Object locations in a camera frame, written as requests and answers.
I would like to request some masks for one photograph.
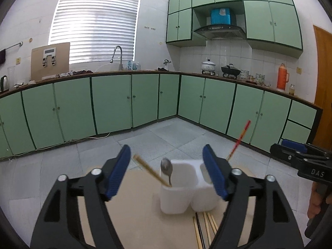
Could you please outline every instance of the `blue gripper pad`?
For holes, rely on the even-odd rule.
[[[307,153],[308,152],[308,149],[302,143],[298,143],[298,142],[291,141],[291,140],[288,140],[288,139],[284,139],[281,142],[281,145],[285,146],[285,147],[288,147],[288,148],[291,148],[291,149],[294,149],[295,151],[298,151],[300,153]]]
[[[110,200],[113,196],[117,194],[117,191],[119,190],[124,174],[129,165],[131,159],[131,152],[129,146],[124,145],[120,153],[118,154],[117,158],[115,159],[117,159],[117,162],[115,163],[115,166],[111,174],[107,178],[108,183],[107,183],[107,190],[105,192],[105,196],[108,198],[108,200]]]
[[[228,197],[228,192],[226,190],[225,176],[223,175],[216,160],[224,160],[225,162],[220,161],[220,163],[225,165],[225,168],[226,168],[225,170],[226,170],[226,172],[229,173],[229,171],[231,169],[229,163],[223,158],[218,158],[215,155],[215,153],[213,152],[210,145],[208,145],[208,144],[205,145],[205,147],[203,148],[204,164],[205,164],[206,169],[208,170],[208,173],[212,180],[213,186],[215,188],[215,192],[217,193],[218,196],[222,197],[223,200],[226,200]]]

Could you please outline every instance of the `gray tile floor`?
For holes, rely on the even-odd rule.
[[[163,157],[201,159],[203,146],[210,144],[217,156],[225,158],[234,145],[228,139],[173,118],[103,139],[1,161],[0,206],[22,239],[30,244],[40,207],[60,174],[67,174],[70,178],[82,176],[115,157],[124,144],[130,146],[132,154],[140,154],[156,170]],[[298,177],[294,169],[243,146],[237,149],[230,163],[245,166],[260,178],[274,175],[303,234],[308,221],[310,181]],[[141,170],[133,160],[129,169]],[[305,243],[309,241],[304,235],[303,238]]]

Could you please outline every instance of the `white utensil holder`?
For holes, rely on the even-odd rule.
[[[220,200],[202,160],[171,160],[172,187],[161,186],[160,207],[165,214],[182,214],[188,206],[196,212],[212,210]],[[168,176],[160,170],[160,176]]]

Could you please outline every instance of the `window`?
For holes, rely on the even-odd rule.
[[[108,61],[117,45],[124,60],[133,60],[139,2],[59,0],[49,44],[70,42],[70,64]]]

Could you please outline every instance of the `stack of bowls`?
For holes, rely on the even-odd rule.
[[[265,75],[262,75],[262,74],[256,74],[256,83],[258,85],[263,85],[264,84],[264,81],[265,81]]]
[[[241,73],[240,73],[240,80],[241,81],[247,81],[248,80],[248,76],[249,76],[249,71],[247,71],[247,70],[241,70]]]

